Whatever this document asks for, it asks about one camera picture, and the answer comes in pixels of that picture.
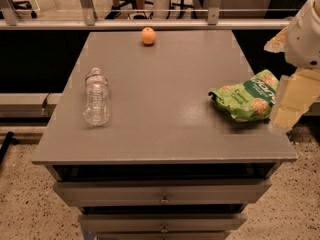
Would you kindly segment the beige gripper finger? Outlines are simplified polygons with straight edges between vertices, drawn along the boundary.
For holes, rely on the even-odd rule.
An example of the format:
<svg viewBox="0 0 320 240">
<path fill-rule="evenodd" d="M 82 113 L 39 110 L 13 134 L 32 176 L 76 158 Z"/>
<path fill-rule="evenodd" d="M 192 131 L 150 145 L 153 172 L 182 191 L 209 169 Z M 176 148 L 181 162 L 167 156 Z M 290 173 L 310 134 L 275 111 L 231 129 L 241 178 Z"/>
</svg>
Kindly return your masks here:
<svg viewBox="0 0 320 240">
<path fill-rule="evenodd" d="M 282 29 L 264 46 L 264 50 L 271 53 L 280 53 L 285 51 L 286 29 Z"/>
<path fill-rule="evenodd" d="M 280 78 L 276 103 L 270 114 L 269 130 L 287 133 L 320 97 L 320 71 L 298 68 L 291 76 Z"/>
</svg>

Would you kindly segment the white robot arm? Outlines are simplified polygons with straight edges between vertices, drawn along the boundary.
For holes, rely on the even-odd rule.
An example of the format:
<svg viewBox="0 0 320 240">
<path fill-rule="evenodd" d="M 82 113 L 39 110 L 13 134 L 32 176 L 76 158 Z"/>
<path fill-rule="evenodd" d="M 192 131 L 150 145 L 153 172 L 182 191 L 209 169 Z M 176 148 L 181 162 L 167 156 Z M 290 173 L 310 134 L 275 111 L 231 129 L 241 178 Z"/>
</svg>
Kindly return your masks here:
<svg viewBox="0 0 320 240">
<path fill-rule="evenodd" d="M 269 129 L 286 133 L 320 97 L 320 0 L 307 0 L 264 50 L 283 52 L 285 61 L 296 67 L 291 76 L 281 77 L 270 114 Z"/>
</svg>

